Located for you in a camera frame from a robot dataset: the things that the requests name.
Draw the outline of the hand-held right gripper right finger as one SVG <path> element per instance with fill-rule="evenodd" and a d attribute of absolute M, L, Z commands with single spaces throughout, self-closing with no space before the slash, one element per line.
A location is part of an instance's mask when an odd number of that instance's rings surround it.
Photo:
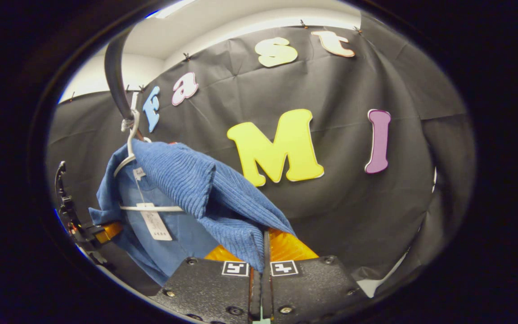
<path fill-rule="evenodd" d="M 265 232 L 263 318 L 272 324 L 332 324 L 364 308 L 366 294 L 337 256 L 277 258 Z"/>

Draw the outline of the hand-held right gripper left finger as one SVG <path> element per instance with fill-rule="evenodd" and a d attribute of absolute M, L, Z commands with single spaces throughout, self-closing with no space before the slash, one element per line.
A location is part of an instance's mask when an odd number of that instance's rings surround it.
<path fill-rule="evenodd" d="M 210 324 L 251 324 L 261 316 L 261 273 L 246 262 L 187 257 L 153 297 L 168 310 Z"/>

